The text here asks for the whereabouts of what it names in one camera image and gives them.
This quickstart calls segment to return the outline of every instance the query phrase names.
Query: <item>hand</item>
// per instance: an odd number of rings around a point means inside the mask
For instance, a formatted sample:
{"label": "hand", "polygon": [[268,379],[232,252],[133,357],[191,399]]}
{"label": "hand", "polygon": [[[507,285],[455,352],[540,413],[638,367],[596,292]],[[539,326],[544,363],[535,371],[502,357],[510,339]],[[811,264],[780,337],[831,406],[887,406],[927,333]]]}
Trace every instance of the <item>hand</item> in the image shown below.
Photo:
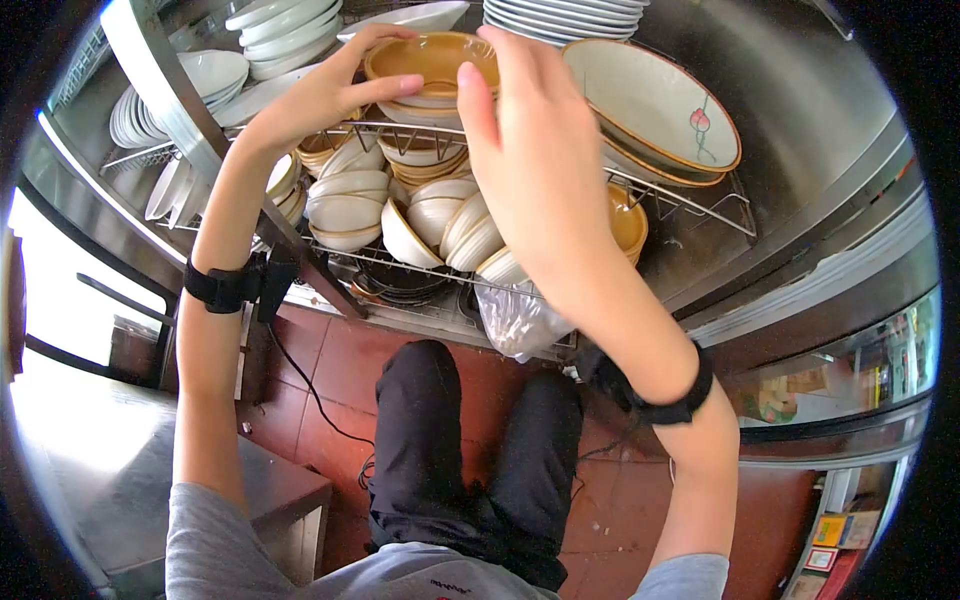
{"label": "hand", "polygon": [[597,261],[623,260],[610,229],[596,120],[560,53],[491,26],[499,124],[477,68],[460,66],[457,109],[470,165],[517,262],[566,317]]}
{"label": "hand", "polygon": [[391,37],[410,38],[417,32],[375,23],[355,35],[282,96],[264,108],[247,126],[261,144],[289,152],[307,135],[343,121],[363,105],[417,93],[422,75],[397,75],[353,85],[353,74],[368,50]]}

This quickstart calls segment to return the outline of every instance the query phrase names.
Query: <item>gray t-shirt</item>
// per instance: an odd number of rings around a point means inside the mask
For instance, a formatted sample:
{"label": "gray t-shirt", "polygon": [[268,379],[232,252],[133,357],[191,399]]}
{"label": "gray t-shirt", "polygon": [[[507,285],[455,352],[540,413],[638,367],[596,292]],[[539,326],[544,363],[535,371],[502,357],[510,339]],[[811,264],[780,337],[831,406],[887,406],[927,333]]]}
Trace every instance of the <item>gray t-shirt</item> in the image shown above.
{"label": "gray t-shirt", "polygon": [[[716,554],[664,561],[647,572],[631,600],[718,599],[728,566]],[[185,483],[170,492],[166,592],[169,600],[559,600],[501,566],[418,542],[387,544],[362,561],[295,588],[232,504],[208,488]]]}

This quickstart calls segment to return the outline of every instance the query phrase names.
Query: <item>shirt sleeve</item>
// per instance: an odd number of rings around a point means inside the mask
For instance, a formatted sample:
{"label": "shirt sleeve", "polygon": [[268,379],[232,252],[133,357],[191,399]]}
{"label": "shirt sleeve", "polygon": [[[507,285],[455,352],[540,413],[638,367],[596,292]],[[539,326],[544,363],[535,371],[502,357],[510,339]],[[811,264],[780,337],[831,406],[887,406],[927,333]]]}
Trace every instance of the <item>shirt sleeve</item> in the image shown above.
{"label": "shirt sleeve", "polygon": [[170,490],[165,570],[170,600],[279,600],[294,591],[240,511],[192,483]]}
{"label": "shirt sleeve", "polygon": [[630,600],[720,600],[730,561],[719,554],[687,554],[663,561],[643,577]]}

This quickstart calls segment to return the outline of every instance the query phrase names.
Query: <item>black cable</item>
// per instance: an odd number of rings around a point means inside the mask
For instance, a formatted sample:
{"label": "black cable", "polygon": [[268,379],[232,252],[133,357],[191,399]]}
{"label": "black cable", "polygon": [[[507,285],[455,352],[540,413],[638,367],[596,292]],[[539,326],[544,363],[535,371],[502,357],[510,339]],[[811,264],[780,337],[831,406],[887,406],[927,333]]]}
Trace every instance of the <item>black cable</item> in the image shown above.
{"label": "black cable", "polygon": [[303,369],[300,368],[300,365],[294,362],[293,357],[291,357],[290,353],[287,352],[287,348],[285,348],[283,344],[280,342],[280,338],[279,336],[276,335],[276,331],[274,330],[274,324],[273,323],[267,324],[267,330],[270,331],[270,337],[274,339],[274,344],[276,344],[277,348],[280,348],[280,352],[283,353],[283,356],[287,359],[287,362],[290,363],[290,365],[300,374],[300,377],[302,377],[303,381],[306,382],[307,387],[310,388],[310,394],[312,394],[313,398],[317,401],[317,408],[320,409],[320,415],[324,418],[327,424],[333,427],[334,431],[344,436],[345,438],[349,438],[357,442],[363,442],[365,444],[369,444],[370,447],[373,449],[373,453],[371,453],[371,455],[367,457],[367,460],[364,461],[363,466],[360,468],[360,472],[357,474],[357,485],[360,486],[361,490],[367,490],[369,488],[368,481],[370,480],[370,477],[371,477],[370,475],[367,474],[367,471],[372,469],[375,465],[373,456],[375,455],[375,452],[376,452],[376,445],[370,440],[368,440],[367,438],[358,438],[357,436],[351,436],[349,433],[345,432],[343,429],[338,427],[332,420],[330,420],[330,417],[328,417],[326,415],[326,412],[324,411],[324,404],[320,402],[320,395],[317,394],[317,390],[314,389],[313,387],[313,382],[310,380],[310,377],[306,376],[306,373],[303,372]]}

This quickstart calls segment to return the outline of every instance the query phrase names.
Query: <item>left hand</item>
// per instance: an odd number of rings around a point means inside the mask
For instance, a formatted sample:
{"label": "left hand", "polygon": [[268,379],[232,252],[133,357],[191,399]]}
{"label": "left hand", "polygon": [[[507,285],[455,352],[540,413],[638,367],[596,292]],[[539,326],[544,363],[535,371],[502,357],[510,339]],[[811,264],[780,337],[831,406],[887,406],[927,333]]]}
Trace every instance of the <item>left hand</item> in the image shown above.
{"label": "left hand", "polygon": [[381,41],[409,39],[417,32],[384,23],[365,27],[253,118],[243,137],[255,134],[260,147],[281,155],[307,135],[331,127],[357,108],[417,93],[422,75],[396,75],[353,85],[353,74],[368,50]]}

